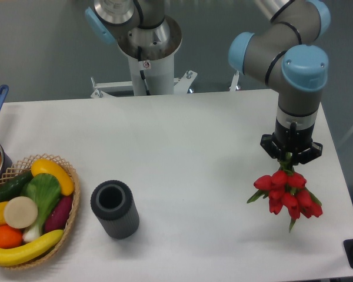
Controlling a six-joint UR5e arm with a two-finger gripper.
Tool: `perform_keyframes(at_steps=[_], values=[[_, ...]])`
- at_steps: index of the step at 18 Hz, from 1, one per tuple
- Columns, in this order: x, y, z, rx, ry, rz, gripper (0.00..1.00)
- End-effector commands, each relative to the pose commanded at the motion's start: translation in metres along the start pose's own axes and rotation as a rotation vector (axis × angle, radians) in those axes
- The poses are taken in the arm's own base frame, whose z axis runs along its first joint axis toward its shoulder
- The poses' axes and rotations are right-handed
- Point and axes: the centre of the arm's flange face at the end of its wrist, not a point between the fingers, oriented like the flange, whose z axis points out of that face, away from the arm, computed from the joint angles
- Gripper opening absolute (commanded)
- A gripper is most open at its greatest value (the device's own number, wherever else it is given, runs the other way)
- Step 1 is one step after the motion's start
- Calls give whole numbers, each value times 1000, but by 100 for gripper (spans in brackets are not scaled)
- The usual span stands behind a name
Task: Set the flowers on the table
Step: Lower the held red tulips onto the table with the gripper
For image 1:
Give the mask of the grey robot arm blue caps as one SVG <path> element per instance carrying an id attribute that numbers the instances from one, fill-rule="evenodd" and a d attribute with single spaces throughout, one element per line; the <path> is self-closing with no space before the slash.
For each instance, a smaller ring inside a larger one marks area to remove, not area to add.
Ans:
<path id="1" fill-rule="evenodd" d="M 330 25 L 321 1 L 257 1 L 271 27 L 262 35 L 239 34 L 228 51 L 229 64 L 278 94 L 275 130 L 263 135 L 268 155 L 290 165 L 322 154 L 312 132 L 327 83 L 327 54 L 314 45 Z M 165 13 L 164 1 L 95 1 L 85 18 L 97 37 L 118 45 L 127 57 L 134 94 L 176 94 L 187 88 L 174 80 L 174 55 L 181 28 Z"/>

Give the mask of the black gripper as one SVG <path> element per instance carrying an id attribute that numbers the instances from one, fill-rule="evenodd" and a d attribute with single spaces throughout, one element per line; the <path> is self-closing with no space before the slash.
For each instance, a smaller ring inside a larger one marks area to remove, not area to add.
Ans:
<path id="1" fill-rule="evenodd" d="M 306 129 L 297 129 L 291 123 L 284 127 L 276 120 L 274 134 L 264 134 L 260 145 L 272 159 L 283 160 L 286 152 L 297 153 L 294 156 L 294 165 L 305 165 L 322 155 L 323 145 L 312 142 L 314 125 Z"/>

